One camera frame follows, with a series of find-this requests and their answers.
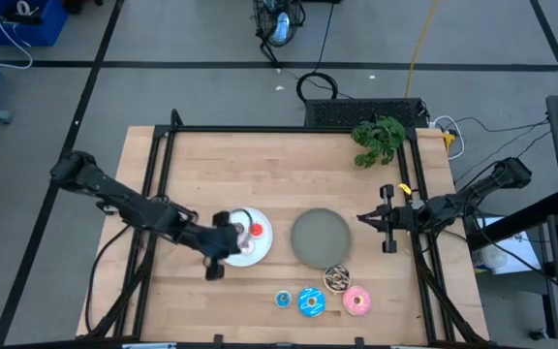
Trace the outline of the green potted plant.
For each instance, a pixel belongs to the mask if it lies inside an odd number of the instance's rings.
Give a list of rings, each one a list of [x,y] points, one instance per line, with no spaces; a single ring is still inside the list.
[[[406,138],[404,126],[395,118],[375,115],[372,121],[363,121],[353,129],[352,140],[366,149],[357,155],[354,163],[358,167],[371,168],[380,163],[389,164],[396,150]]]

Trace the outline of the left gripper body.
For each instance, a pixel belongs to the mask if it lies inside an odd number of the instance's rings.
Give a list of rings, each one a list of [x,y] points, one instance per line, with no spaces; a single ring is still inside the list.
[[[224,277],[225,267],[219,263],[235,254],[235,226],[230,214],[220,211],[212,217],[212,227],[187,223],[181,234],[181,243],[198,250],[204,256],[205,279]]]

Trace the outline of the white paper sheet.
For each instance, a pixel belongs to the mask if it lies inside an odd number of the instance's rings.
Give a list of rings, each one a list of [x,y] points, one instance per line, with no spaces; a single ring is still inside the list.
[[[515,254],[517,257],[522,259],[524,262],[529,264],[534,269],[540,270],[542,268],[538,256],[533,248],[532,241],[529,239],[529,237],[524,231],[513,235],[511,238],[506,238],[501,241],[495,242],[494,245],[496,245],[499,249],[504,248],[509,252],[511,252],[512,254]],[[507,253],[507,255],[508,255],[508,262],[504,267],[494,269],[494,270],[479,270],[474,267],[474,271],[476,273],[489,271],[494,275],[498,275],[498,274],[518,273],[518,272],[531,270],[530,268],[525,266],[523,263],[518,261],[509,253]]]

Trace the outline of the blue plastic bin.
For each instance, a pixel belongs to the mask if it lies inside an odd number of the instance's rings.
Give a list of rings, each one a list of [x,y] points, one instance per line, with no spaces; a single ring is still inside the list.
[[[67,17],[62,0],[0,0],[0,46],[52,47]]]

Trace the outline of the white round plate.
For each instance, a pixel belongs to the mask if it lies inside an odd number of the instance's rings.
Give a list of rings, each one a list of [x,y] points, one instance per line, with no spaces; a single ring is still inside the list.
[[[260,223],[263,225],[264,233],[261,238],[251,237],[255,243],[255,249],[248,261],[228,261],[229,256],[224,262],[239,268],[250,267],[260,262],[269,252],[273,243],[273,230],[269,219],[256,208],[242,207],[230,211],[230,223],[236,228],[238,234],[249,234],[250,226],[253,223]]]

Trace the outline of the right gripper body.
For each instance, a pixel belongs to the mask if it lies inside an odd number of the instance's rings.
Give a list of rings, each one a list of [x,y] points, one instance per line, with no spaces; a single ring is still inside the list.
[[[393,206],[391,199],[394,197],[394,186],[386,184],[380,189],[383,206],[386,207],[386,215],[381,220],[386,221],[385,240],[382,242],[384,253],[396,253],[397,241],[394,238],[395,230],[405,230],[410,234],[411,244],[417,249],[421,249],[418,233],[417,213],[409,206]]]

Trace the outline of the white cup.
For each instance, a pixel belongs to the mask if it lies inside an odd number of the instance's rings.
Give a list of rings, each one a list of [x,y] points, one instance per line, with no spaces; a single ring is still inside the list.
[[[474,267],[479,270],[494,270],[504,267],[508,262],[506,252],[490,244],[473,254]]]

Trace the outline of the black desk edge bar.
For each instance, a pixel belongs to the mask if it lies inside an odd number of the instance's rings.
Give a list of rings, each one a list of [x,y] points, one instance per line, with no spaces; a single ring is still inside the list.
[[[558,192],[468,236],[469,249],[471,251],[479,250],[489,244],[510,238],[521,231],[545,222],[549,215],[558,215]]]

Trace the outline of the chocolate frosted donut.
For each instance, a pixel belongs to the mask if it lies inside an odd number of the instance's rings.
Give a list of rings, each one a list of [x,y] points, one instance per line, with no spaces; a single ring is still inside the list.
[[[325,270],[323,282],[325,287],[333,294],[342,294],[351,286],[351,274],[342,265],[336,265]]]

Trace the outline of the black table frame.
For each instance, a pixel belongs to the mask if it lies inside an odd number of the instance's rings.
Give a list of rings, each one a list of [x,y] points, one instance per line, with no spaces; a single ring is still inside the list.
[[[387,254],[383,236],[358,221],[380,201],[382,185],[397,184],[397,163],[367,170],[354,165],[357,145],[348,133],[304,127],[183,126],[174,139],[168,196],[196,210],[202,222],[224,208],[252,206],[271,221],[275,242],[255,266],[229,267],[218,281],[204,277],[201,255],[159,241],[153,261],[140,336],[146,341],[209,342],[221,335],[238,344],[420,345],[432,324],[438,339],[460,332],[433,301],[424,315],[414,249],[397,232],[398,250]],[[296,306],[274,304],[274,295],[322,285],[318,270],[293,255],[289,232],[306,209],[338,212],[353,233],[347,267],[354,282],[372,297],[363,317],[349,314],[337,296],[328,296],[315,318]]]

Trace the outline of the black floor fan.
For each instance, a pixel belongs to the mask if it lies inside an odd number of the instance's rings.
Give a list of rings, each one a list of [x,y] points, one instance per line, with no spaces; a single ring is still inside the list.
[[[256,35],[272,47],[288,44],[306,18],[301,0],[253,0]]]

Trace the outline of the grey round plate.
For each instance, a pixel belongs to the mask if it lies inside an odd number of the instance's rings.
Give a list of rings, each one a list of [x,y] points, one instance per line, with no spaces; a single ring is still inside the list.
[[[347,222],[335,211],[312,208],[301,213],[291,228],[290,244],[295,257],[313,269],[343,264],[352,248]]]

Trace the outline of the large blue frosted donut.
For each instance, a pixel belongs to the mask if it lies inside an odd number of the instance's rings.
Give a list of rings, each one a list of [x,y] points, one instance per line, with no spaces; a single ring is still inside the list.
[[[304,288],[298,295],[297,306],[302,315],[318,317],[326,310],[326,296],[319,288]]]

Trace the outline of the pink frosted donut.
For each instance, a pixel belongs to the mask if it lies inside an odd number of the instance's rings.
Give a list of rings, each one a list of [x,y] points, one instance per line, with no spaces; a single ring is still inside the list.
[[[367,315],[372,305],[370,294],[360,286],[352,286],[345,291],[342,303],[349,314],[358,317]]]

